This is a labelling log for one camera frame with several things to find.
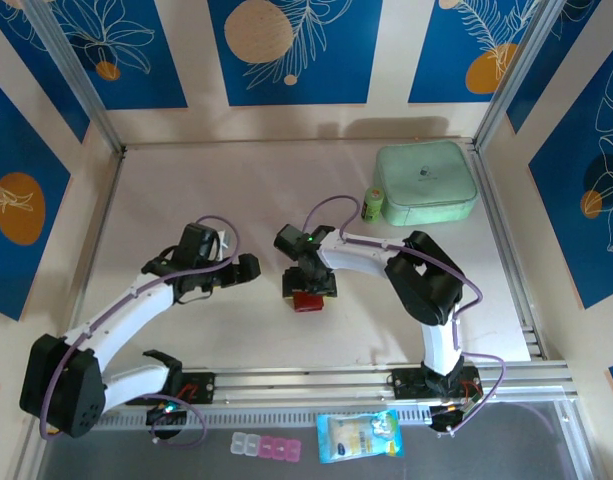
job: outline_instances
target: floor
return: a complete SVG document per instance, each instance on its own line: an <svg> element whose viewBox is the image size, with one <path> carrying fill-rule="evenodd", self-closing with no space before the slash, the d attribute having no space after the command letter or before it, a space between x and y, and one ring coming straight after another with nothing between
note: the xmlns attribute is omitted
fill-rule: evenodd
<svg viewBox="0 0 613 480"><path fill-rule="evenodd" d="M148 260L177 244L187 223L218 214L238 227L242 252L259 257L262 276L217 290L207 301L169 309L120 351L116 364L125 365L151 348L188 367L420 362L419 324L404 311L390 283L340 271L339 297L327 299L322 312L297 314L281 296L281 275L291 262L273 247L275 234L286 223L301 228L320 200L340 193L361 198L372 183L376 153L385 145L359 140L129 149L78 321L111 303ZM321 209L313 225L339 226L350 212L348 202L338 201ZM530 360L481 200L466 220L420 229L484 292L484 303L462 318L464 348L508 361ZM383 219L376 225L357 220L348 229L400 239L412 230ZM465 299L470 298L465 289Z"/></svg>

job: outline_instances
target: snack package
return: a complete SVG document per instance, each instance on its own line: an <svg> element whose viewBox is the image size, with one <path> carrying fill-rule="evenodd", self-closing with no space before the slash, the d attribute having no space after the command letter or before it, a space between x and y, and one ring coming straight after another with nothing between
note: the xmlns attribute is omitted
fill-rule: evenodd
<svg viewBox="0 0 613 480"><path fill-rule="evenodd" d="M319 415L317 438L321 463L373 455L404 456L402 432L395 410L352 417Z"/></svg>

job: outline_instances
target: mint green pouch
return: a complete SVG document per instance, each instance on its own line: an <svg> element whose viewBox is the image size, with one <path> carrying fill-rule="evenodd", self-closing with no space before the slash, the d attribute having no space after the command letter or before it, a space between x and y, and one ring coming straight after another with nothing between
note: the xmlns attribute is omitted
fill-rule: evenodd
<svg viewBox="0 0 613 480"><path fill-rule="evenodd" d="M374 183L384 191L382 214L395 226L462 220L477 200L477 186L454 142L382 148Z"/></svg>

